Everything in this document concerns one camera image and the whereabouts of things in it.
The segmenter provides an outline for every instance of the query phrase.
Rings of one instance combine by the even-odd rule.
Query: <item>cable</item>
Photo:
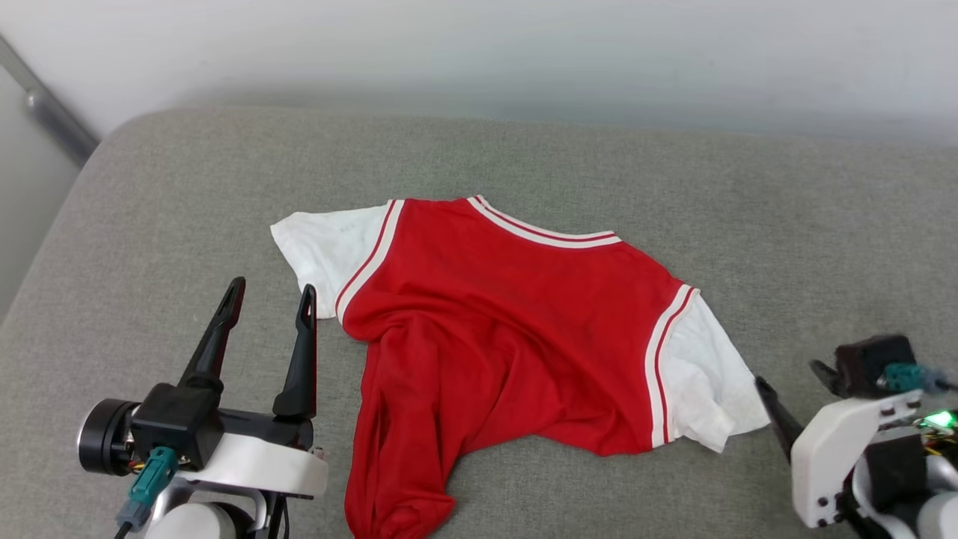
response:
[[[289,501],[283,503],[283,539],[289,539]]]
[[[113,539],[124,539],[131,529],[133,529],[133,524],[124,522],[123,525],[120,526],[120,531],[117,531],[117,534],[113,536]]]
[[[946,389],[948,391],[955,391],[956,393],[958,393],[958,385],[951,384],[944,380],[938,380],[936,383],[938,384],[938,387],[940,387],[941,389]]]

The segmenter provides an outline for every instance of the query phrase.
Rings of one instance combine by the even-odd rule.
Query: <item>gray fabric surface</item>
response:
[[[84,474],[75,434],[104,397],[174,381],[230,279],[248,279],[223,404],[269,410],[298,291],[269,226],[293,211],[484,194],[567,232],[614,229],[700,287],[752,369],[810,419],[807,368],[844,342],[906,332],[954,361],[958,152],[299,109],[178,110],[105,141],[0,328],[0,535],[112,536],[129,480]],[[293,537],[345,537],[364,345],[320,330],[328,496]],[[723,455],[680,440],[593,457],[525,438],[461,459],[439,537],[807,537],[769,430]],[[841,527],[815,537],[841,537]]]

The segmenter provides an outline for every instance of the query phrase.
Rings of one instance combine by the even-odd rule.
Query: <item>teal connector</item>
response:
[[[129,499],[117,513],[117,524],[120,531],[116,534],[122,539],[130,531],[138,532],[143,529],[153,510],[153,504],[163,492],[170,480],[179,469],[179,458],[176,451],[169,447],[158,447],[149,454],[147,464],[137,476],[133,486],[129,487]]]
[[[137,476],[133,486],[129,487],[129,498],[133,502],[153,507],[156,497],[170,484],[179,468],[176,451],[169,447],[158,447],[149,453],[147,465]]]
[[[920,365],[891,363],[885,366],[888,388],[896,393],[905,393],[924,387],[924,369]]]
[[[885,366],[885,382],[896,393],[923,389],[932,395],[944,393],[956,386],[949,384],[945,373],[926,366],[908,363],[890,363]]]

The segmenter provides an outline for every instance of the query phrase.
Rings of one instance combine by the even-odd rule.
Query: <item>red and white jersey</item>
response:
[[[369,342],[346,495],[358,537],[423,537],[460,455],[538,434],[598,455],[767,424],[692,288],[613,232],[561,234],[482,197],[296,213],[273,237],[318,315]]]

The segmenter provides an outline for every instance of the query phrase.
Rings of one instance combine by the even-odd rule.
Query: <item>white wall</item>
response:
[[[27,115],[25,97],[0,67],[0,322],[78,172]]]
[[[958,143],[958,0],[5,3],[98,135],[228,103]]]

